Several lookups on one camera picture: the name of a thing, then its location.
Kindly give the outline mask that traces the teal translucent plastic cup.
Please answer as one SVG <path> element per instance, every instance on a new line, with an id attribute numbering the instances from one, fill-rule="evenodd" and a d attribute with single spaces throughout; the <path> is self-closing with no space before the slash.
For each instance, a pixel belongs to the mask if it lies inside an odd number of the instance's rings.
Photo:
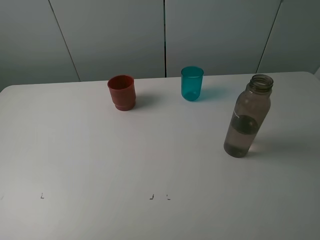
<path id="1" fill-rule="evenodd" d="M 204 71 L 197 66 L 187 66 L 181 70 L 181 95 L 190 102 L 201 94 Z"/>

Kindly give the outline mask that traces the red plastic cup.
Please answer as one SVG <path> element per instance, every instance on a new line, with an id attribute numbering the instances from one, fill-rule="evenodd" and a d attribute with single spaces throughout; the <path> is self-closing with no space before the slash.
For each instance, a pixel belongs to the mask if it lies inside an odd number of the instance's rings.
<path id="1" fill-rule="evenodd" d="M 129 111 L 136 105 L 134 78 L 128 75 L 118 75 L 107 83 L 112 102 L 120 111 Z"/>

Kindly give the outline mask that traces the smoky translucent water bottle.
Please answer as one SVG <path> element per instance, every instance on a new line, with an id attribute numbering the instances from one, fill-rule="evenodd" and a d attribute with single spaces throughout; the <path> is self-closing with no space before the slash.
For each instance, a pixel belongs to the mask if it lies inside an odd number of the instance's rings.
<path id="1" fill-rule="evenodd" d="M 248 153 L 271 107 L 274 80 L 265 74 L 255 74 L 238 96 L 223 148 L 235 158 Z"/>

